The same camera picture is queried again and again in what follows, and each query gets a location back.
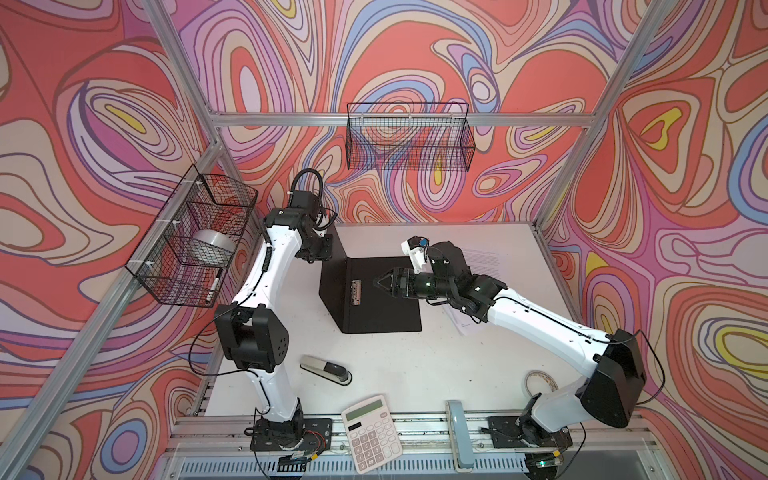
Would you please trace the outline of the printed paper sheets stack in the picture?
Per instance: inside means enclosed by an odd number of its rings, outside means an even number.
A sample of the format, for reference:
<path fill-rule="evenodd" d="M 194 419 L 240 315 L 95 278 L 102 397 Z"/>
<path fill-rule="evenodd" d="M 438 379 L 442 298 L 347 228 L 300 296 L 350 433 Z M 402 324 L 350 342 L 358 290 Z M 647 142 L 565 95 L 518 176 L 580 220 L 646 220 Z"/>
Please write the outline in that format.
<path fill-rule="evenodd" d="M 495 297 L 507 285 L 486 275 L 473 273 L 463 251 L 451 244 L 446 261 L 449 274 L 449 297 L 445 311 L 462 336 L 478 333 L 488 322 L 488 312 Z"/>

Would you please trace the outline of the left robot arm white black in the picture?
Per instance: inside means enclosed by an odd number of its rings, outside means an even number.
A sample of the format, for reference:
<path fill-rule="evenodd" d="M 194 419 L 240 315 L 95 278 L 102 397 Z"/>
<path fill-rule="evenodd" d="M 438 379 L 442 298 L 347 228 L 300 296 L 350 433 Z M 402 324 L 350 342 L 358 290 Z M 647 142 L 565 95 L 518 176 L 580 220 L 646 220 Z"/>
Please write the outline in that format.
<path fill-rule="evenodd" d="M 283 367 L 289 332 L 277 300 L 294 260 L 329 257 L 330 248 L 315 226 L 308 207 L 273 209 L 262 222 L 262 241 L 244 285 L 232 304 L 214 315 L 224 357 L 236 372 L 250 376 L 261 405 L 257 414 L 273 424 L 290 424 L 300 416 L 300 400 Z"/>

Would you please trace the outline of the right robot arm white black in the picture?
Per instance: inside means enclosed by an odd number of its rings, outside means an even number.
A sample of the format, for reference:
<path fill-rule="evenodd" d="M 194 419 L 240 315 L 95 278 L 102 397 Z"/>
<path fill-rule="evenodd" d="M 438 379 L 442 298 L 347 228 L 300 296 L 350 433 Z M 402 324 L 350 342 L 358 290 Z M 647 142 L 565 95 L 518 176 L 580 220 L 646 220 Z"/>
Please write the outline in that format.
<path fill-rule="evenodd" d="M 504 282 L 474 273 L 450 241 L 430 244 L 415 236 L 402 249 L 410 266 L 376 278 L 379 289 L 396 298 L 448 305 L 477 322 L 509 330 L 579 373 L 571 384 L 535 395 L 518 419 L 521 429 L 554 433 L 587 420 L 628 426 L 646 384 L 637 334 L 608 333 L 560 316 Z"/>

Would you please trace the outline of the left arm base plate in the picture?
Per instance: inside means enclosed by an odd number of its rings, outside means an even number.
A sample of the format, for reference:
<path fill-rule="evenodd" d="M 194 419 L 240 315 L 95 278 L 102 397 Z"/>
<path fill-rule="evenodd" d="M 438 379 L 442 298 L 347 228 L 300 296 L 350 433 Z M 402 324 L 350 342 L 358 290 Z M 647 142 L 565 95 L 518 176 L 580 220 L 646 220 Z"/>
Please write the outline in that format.
<path fill-rule="evenodd" d="M 333 420 L 309 418 L 301 421 L 272 422 L 258 418 L 248 429 L 253 452 L 322 453 L 332 445 Z"/>

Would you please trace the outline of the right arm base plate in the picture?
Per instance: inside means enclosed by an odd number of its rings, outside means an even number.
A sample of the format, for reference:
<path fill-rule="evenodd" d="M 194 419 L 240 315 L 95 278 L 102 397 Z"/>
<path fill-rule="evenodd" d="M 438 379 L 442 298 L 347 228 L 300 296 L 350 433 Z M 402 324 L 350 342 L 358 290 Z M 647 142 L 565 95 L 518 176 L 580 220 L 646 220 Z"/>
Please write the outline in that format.
<path fill-rule="evenodd" d="M 530 419 L 518 416 L 490 416 L 486 430 L 495 448 L 550 448 L 567 450 L 573 446 L 570 432 L 563 428 L 547 432 Z"/>

